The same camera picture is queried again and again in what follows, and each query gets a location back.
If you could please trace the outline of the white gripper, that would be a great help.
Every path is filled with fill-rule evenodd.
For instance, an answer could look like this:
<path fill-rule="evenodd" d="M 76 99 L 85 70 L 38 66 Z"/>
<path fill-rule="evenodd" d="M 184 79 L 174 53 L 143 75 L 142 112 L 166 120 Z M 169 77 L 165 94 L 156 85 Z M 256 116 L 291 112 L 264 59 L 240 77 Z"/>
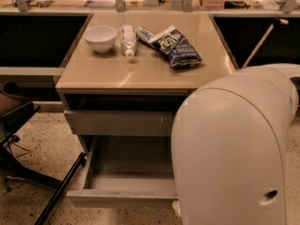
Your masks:
<path fill-rule="evenodd" d="M 173 201 L 172 202 L 172 209 L 174 210 L 176 216 L 179 219 L 182 219 L 179 201 Z"/>

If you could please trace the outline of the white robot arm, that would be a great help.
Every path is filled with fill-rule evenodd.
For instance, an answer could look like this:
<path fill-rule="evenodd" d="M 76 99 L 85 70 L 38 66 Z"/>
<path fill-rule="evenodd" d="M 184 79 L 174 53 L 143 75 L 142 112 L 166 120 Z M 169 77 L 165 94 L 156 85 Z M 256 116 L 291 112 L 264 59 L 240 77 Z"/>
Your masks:
<path fill-rule="evenodd" d="M 287 225 L 285 151 L 300 66 L 240 69 L 187 97 L 172 124 L 183 225 Z"/>

